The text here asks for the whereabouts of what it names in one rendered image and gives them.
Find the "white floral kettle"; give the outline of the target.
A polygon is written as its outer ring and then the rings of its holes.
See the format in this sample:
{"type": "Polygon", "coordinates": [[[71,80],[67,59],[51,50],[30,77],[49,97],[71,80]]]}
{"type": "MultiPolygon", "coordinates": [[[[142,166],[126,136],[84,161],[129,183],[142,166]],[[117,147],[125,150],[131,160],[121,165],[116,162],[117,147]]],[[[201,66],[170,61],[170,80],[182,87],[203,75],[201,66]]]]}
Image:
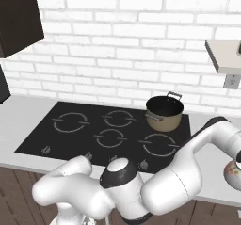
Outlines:
{"type": "Polygon", "coordinates": [[[234,160],[226,165],[223,176],[233,189],[241,191],[241,169],[236,165],[234,160]]]}

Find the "black glass hob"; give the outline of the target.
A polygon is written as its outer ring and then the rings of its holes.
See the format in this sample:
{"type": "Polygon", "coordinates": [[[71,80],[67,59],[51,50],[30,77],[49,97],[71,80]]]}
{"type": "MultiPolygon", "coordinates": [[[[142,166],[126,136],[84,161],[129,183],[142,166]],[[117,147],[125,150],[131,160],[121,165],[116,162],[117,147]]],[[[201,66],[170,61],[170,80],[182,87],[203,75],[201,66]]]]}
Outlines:
{"type": "Polygon", "coordinates": [[[191,137],[189,116],[163,133],[147,123],[139,109],[58,102],[17,149],[18,153],[70,160],[91,152],[91,163],[107,166],[114,155],[136,164],[137,170],[155,174],[172,161],[174,154],[191,137]],[[51,147],[48,154],[41,150],[51,147]],[[139,163],[146,160],[146,170],[139,163]]]}

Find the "tan pot with black interior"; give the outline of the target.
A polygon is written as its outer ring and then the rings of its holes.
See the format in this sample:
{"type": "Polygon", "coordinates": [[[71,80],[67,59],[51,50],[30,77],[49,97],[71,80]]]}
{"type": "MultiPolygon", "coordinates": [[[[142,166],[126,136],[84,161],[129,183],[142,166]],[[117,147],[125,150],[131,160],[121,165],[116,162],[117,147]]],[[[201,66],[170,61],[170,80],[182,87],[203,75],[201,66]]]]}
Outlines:
{"type": "Polygon", "coordinates": [[[154,96],[146,102],[145,116],[153,130],[170,132],[179,126],[184,111],[181,98],[181,94],[169,91],[166,95],[154,96]]]}

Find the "black appliance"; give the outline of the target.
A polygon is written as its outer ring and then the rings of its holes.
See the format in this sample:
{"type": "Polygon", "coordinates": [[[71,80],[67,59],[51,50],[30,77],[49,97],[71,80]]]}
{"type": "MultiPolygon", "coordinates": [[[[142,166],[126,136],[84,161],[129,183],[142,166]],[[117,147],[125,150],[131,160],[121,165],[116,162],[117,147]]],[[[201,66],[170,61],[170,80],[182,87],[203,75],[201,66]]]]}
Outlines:
{"type": "Polygon", "coordinates": [[[10,97],[7,80],[0,65],[0,104],[10,97]]]}

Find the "brown wooden base cupboards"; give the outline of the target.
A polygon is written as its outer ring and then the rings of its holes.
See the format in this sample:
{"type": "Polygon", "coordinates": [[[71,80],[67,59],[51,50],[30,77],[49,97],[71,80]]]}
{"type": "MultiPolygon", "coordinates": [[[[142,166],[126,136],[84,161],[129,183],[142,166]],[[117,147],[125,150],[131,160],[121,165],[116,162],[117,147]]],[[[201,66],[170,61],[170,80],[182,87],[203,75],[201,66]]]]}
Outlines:
{"type": "MultiPolygon", "coordinates": [[[[49,225],[57,215],[55,205],[39,206],[32,186],[41,174],[0,168],[0,225],[49,225]]],[[[142,225],[241,225],[237,208],[205,201],[190,201],[142,225]]]]}

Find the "grey wall socket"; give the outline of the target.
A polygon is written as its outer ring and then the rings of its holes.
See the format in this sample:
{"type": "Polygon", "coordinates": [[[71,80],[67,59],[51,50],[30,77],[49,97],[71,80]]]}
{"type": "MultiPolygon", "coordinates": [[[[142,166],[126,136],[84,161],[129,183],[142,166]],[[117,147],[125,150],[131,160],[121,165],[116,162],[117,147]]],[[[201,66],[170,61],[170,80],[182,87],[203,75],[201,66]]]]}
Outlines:
{"type": "Polygon", "coordinates": [[[238,89],[241,76],[237,74],[227,74],[224,81],[224,88],[238,89]]]}

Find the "beige wall shelf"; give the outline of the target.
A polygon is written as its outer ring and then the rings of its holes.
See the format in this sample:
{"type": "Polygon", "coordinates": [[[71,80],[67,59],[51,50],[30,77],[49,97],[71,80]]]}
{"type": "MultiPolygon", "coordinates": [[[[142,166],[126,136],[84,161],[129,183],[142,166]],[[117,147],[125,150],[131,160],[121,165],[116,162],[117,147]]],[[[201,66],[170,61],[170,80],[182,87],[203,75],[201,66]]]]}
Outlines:
{"type": "Polygon", "coordinates": [[[205,48],[217,73],[241,75],[241,56],[237,49],[241,40],[207,40],[205,48]]]}

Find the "dark brown wall cupboard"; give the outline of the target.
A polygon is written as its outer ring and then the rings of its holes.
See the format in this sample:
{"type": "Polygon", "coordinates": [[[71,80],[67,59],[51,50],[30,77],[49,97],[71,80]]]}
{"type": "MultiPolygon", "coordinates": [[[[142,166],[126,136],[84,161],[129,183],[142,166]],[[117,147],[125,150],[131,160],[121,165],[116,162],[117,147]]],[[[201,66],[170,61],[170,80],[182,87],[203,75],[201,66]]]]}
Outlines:
{"type": "Polygon", "coordinates": [[[43,38],[37,0],[0,0],[0,58],[43,38]]]}

